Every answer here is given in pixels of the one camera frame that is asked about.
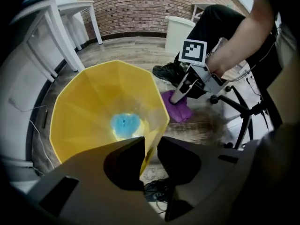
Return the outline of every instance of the yellow bin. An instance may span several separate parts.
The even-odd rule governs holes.
[[[151,72],[120,60],[80,72],[56,99],[50,142],[61,163],[82,151],[114,143],[116,114],[139,115],[145,137],[145,160],[153,155],[169,116]]]

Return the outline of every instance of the black sneaker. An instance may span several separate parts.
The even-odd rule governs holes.
[[[164,66],[154,66],[152,70],[155,77],[169,81],[174,87],[178,87],[183,79],[185,72],[181,66],[176,66],[172,62]]]

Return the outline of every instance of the white container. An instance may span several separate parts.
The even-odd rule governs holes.
[[[184,40],[195,27],[195,23],[181,17],[166,16],[165,18],[169,20],[165,50],[170,53],[179,53]]]

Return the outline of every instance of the person's arm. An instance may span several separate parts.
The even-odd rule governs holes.
[[[268,0],[254,0],[250,15],[238,26],[233,37],[207,58],[211,73],[221,77],[263,45],[274,25],[274,12]]]

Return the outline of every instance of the red brick wall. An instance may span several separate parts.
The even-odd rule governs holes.
[[[102,36],[132,31],[166,32],[165,16],[191,19],[191,4],[196,2],[229,5],[245,13],[237,0],[94,0],[94,9]],[[95,38],[89,13],[83,12],[82,17],[89,38]]]

